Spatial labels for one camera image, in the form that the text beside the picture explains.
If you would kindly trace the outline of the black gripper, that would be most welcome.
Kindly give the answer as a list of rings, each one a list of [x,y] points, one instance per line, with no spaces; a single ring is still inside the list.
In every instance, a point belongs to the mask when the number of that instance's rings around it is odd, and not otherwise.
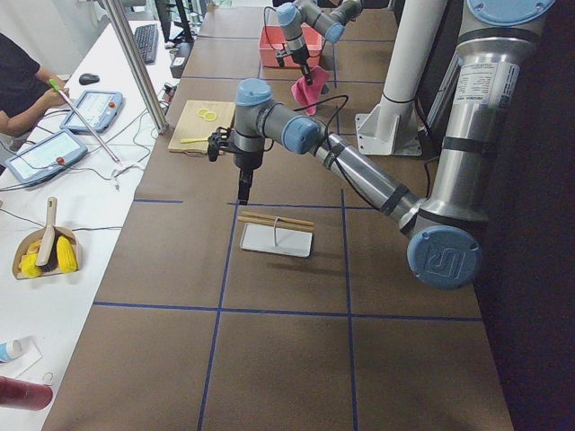
[[[249,203],[253,171],[260,168],[263,160],[265,138],[247,136],[233,128],[218,127],[208,138],[208,160],[215,162],[221,152],[234,155],[234,164],[240,168],[237,202]]]
[[[311,69],[308,65],[309,52],[306,47],[296,50],[282,48],[275,51],[278,67],[298,67],[303,70],[303,77],[307,85],[313,84]]]

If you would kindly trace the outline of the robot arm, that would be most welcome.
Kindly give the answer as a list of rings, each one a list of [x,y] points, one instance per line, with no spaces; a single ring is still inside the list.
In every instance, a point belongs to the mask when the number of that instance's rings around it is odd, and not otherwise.
[[[520,66],[535,52],[551,6],[548,1],[464,2],[447,90],[440,95],[451,111],[427,198],[416,197],[380,170],[372,156],[421,152],[417,91],[446,9],[443,1],[404,4],[381,100],[356,117],[356,145],[275,101],[266,82],[246,79],[237,87],[234,125],[209,137],[208,157],[234,155],[238,200],[246,204],[267,140],[296,154],[312,154],[398,223],[410,240],[407,260],[416,278],[442,289],[466,286],[481,266],[480,236],[487,221],[482,201],[491,161]]]
[[[311,69],[307,63],[309,50],[303,34],[303,25],[314,29],[331,44],[342,36],[346,24],[356,19],[363,11],[363,2],[359,0],[343,1],[331,12],[324,12],[313,1],[295,1],[284,3],[276,8],[279,27],[286,41],[286,54],[299,65],[307,85],[313,84]]]

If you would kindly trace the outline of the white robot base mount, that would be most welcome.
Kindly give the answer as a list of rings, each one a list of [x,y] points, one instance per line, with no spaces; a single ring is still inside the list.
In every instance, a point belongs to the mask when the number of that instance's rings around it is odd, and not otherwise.
[[[362,154],[420,156],[415,100],[446,0],[404,4],[380,102],[356,116]]]

